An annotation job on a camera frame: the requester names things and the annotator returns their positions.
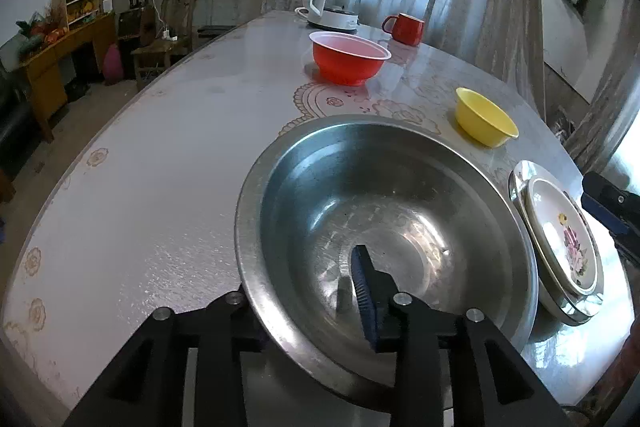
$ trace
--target electric kettle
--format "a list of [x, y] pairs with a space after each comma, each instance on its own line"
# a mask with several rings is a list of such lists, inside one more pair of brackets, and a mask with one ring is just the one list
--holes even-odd
[[302, 0], [296, 14], [315, 28], [355, 33], [360, 0]]

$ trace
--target table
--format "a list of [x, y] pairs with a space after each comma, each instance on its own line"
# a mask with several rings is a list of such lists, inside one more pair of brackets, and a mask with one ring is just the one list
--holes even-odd
[[[291, 13], [270, 12], [204, 46], [135, 97], [58, 183], [6, 293], [2, 339], [67, 407], [153, 309], [196, 309], [238, 287], [233, 231], [242, 181], [278, 134], [303, 121], [346, 112], [404, 120], [447, 139], [505, 193], [511, 168], [526, 158], [579, 197], [580, 172], [503, 82], [427, 45], [411, 48], [360, 26], [358, 34], [387, 46], [392, 58], [364, 87], [325, 84], [311, 32]], [[458, 86], [498, 103], [520, 138], [489, 150], [461, 134], [453, 117]], [[606, 303], [577, 328], [540, 308], [523, 352], [561, 403], [575, 403], [598, 380], [634, 317], [613, 242], [588, 219]], [[245, 362], [252, 426], [276, 425], [274, 418], [306, 425], [310, 414], [314, 425], [388, 422], [322, 390], [274, 348]]]
[[114, 17], [114, 13], [98, 15], [20, 63], [20, 68], [31, 85], [30, 102], [33, 111], [47, 141], [53, 140], [47, 120], [66, 103], [58, 61], [90, 42], [94, 47], [98, 71], [101, 71], [104, 55], [116, 39]]

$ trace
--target metal bowl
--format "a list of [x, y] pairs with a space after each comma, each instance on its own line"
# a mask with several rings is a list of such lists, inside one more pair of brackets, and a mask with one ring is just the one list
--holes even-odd
[[258, 158], [236, 210], [236, 256], [273, 340], [325, 387], [384, 409], [395, 355], [364, 339], [350, 252], [369, 249], [400, 291], [480, 308], [521, 350], [538, 300], [527, 232], [495, 186], [439, 137], [395, 120], [302, 124]]

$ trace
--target wooden chair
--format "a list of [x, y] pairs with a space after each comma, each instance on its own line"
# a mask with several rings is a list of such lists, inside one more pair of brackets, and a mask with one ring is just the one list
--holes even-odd
[[193, 9], [197, 0], [162, 0], [160, 25], [168, 28], [177, 41], [155, 39], [148, 46], [135, 49], [133, 55], [136, 71], [136, 86], [141, 90], [146, 85], [143, 73], [162, 73], [171, 66], [172, 55], [188, 55], [193, 49], [191, 25]]

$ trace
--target yellow bowl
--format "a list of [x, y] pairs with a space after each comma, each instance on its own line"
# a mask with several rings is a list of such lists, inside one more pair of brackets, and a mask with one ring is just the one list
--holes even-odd
[[459, 87], [456, 120], [460, 127], [487, 147], [500, 147], [518, 137], [518, 128], [509, 115], [480, 93]]

